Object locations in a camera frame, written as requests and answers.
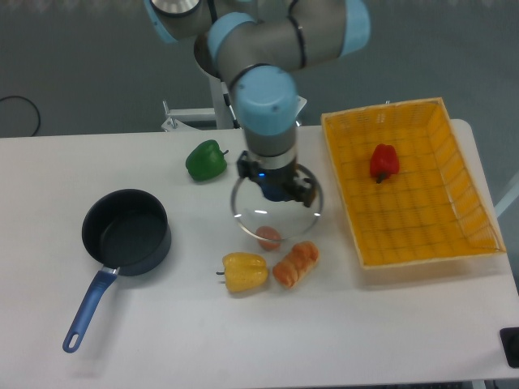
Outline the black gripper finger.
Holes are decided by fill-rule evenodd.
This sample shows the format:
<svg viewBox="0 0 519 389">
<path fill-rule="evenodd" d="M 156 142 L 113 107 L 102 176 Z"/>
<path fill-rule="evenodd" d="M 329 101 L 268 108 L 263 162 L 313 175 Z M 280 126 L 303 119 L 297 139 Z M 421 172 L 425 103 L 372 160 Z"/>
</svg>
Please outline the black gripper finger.
<svg viewBox="0 0 519 389">
<path fill-rule="evenodd" d="M 253 161 L 249 157 L 248 151 L 243 151 L 242 154 L 239 156 L 237 162 L 237 171 L 238 176 L 240 178 L 251 178 L 254 169 L 253 169 Z"/>
<path fill-rule="evenodd" d="M 290 193 L 294 201 L 310 207 L 315 200 L 315 179 L 296 172 L 290 183 Z"/>
</svg>

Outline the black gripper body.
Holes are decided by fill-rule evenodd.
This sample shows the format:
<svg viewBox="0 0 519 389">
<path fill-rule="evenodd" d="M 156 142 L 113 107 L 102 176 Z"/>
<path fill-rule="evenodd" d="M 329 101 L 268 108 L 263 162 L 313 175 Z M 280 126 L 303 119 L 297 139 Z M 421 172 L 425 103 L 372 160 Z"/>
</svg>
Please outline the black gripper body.
<svg viewBox="0 0 519 389">
<path fill-rule="evenodd" d="M 249 152 L 254 173 L 248 179 L 254 182 L 269 201 L 294 201 L 290 193 L 290 183 L 297 172 L 295 152 L 279 156 L 259 156 Z"/>
</svg>

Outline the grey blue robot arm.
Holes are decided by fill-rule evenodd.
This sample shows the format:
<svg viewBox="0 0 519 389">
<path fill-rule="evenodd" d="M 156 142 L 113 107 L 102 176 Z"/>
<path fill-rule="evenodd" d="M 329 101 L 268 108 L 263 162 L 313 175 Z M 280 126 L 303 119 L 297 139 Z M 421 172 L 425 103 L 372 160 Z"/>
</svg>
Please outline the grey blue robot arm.
<svg viewBox="0 0 519 389">
<path fill-rule="evenodd" d="M 238 175 L 272 202 L 310 207 L 318 182 L 297 164 L 298 92 L 291 72 L 344 57 L 370 39 L 362 1 L 292 1 L 285 18 L 261 21 L 254 1 L 146 1 L 168 41 L 203 36 L 212 68 L 229 92 L 247 149 Z"/>
</svg>

